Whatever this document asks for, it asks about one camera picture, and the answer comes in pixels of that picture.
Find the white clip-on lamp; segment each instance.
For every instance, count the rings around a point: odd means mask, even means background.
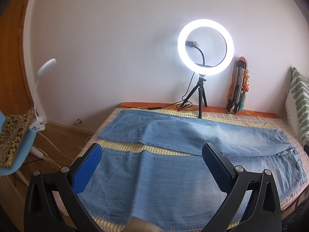
[[[36,118],[32,121],[29,129],[32,129],[35,127],[37,131],[43,131],[45,130],[45,125],[43,125],[43,117],[37,115],[37,109],[36,109],[36,95],[37,95],[37,86],[39,84],[40,79],[47,74],[57,63],[56,59],[51,59],[47,61],[43,66],[38,70],[37,76],[38,76],[38,81],[35,86],[35,92],[34,92],[34,97],[33,97],[33,102],[34,102],[34,114],[36,115]]]
[[[218,31],[222,37],[224,38],[224,41],[226,43],[226,54],[224,59],[216,66],[206,66],[205,65],[205,59],[202,51],[196,47],[196,42],[187,41],[187,37],[189,34],[200,27],[209,27],[213,28],[216,31]],[[194,47],[198,49],[202,56],[203,56],[203,65],[199,65],[194,63],[188,56],[186,51],[186,46]],[[188,96],[185,98],[185,100],[182,102],[180,107],[182,107],[186,102],[188,102],[188,99],[191,97],[191,95],[195,92],[195,90],[198,88],[198,117],[202,118],[202,103],[204,100],[205,106],[207,106],[206,102],[206,95],[205,90],[203,87],[203,82],[205,81],[204,76],[205,75],[215,75],[223,70],[225,70],[229,64],[231,63],[234,55],[234,44],[231,35],[228,33],[228,31],[219,23],[208,20],[208,19],[199,19],[192,21],[188,23],[180,32],[177,42],[177,48],[178,53],[180,56],[180,59],[183,61],[183,63],[192,71],[200,74],[199,81],[197,82],[197,85],[192,89],[192,91],[188,94]]]

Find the black tripod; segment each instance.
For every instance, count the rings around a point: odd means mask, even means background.
[[[189,95],[184,99],[184,101],[180,105],[180,108],[183,107],[188,102],[192,94],[198,88],[198,118],[202,118],[203,100],[204,100],[204,105],[207,107],[206,95],[205,95],[205,90],[204,90],[204,81],[206,81],[206,79],[204,79],[204,75],[200,74],[200,77],[198,78],[196,86],[191,90]]]

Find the orange tablecloth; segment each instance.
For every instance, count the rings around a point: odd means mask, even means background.
[[[141,107],[141,108],[148,108],[148,107],[163,107],[168,104],[164,103],[145,103],[145,102],[124,102],[120,105],[119,108],[122,106],[124,107]],[[165,107],[166,110],[177,110],[176,105],[170,105]],[[186,108],[182,111],[198,111],[198,105],[192,105],[189,108]],[[225,109],[222,107],[213,107],[213,106],[203,106],[203,112],[206,113],[225,113]],[[274,113],[264,113],[264,112],[255,112],[255,111],[248,111],[242,110],[238,112],[236,115],[245,115],[245,116],[253,116],[253,117],[264,117],[264,118],[279,118],[277,114]]]

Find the green and white pillow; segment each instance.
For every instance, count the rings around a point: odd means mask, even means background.
[[[294,67],[285,109],[289,123],[302,145],[309,145],[309,80]]]

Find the yellow striped fabric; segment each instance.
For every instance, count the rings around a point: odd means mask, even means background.
[[[179,116],[179,117],[187,117],[187,118],[197,118],[198,117],[198,115],[193,114],[191,112],[178,112],[175,110],[165,110],[165,109],[146,110],[146,109],[136,109],[136,108],[130,108],[128,110],[152,111],[152,112],[164,113],[164,114],[169,114],[169,115],[174,115],[174,116]],[[202,117],[202,118],[211,120],[211,121],[217,121],[217,122],[233,124],[233,125],[241,125],[241,126],[246,126],[246,127],[258,127],[258,128],[276,129],[276,130],[278,129],[273,123],[270,123],[270,122],[258,124],[258,123],[248,123],[248,122],[237,121],[237,120],[220,119],[220,118],[214,118],[214,117]],[[98,139],[97,143],[105,148],[110,148],[110,149],[120,150],[120,151],[131,151],[134,153],[139,153],[143,150],[148,150],[151,153],[156,153],[156,154],[192,156],[192,154],[176,152],[176,151],[172,151],[169,149],[159,148],[159,147],[154,147],[154,146],[146,146],[141,143],[122,143],[122,142],[113,142],[113,141],[108,141],[108,140],[103,140],[103,139]],[[92,216],[92,218],[101,227],[101,229],[104,232],[120,232],[125,227],[124,225],[118,225],[112,222],[101,220],[95,216]],[[235,227],[238,223],[239,222],[231,223],[228,228]]]

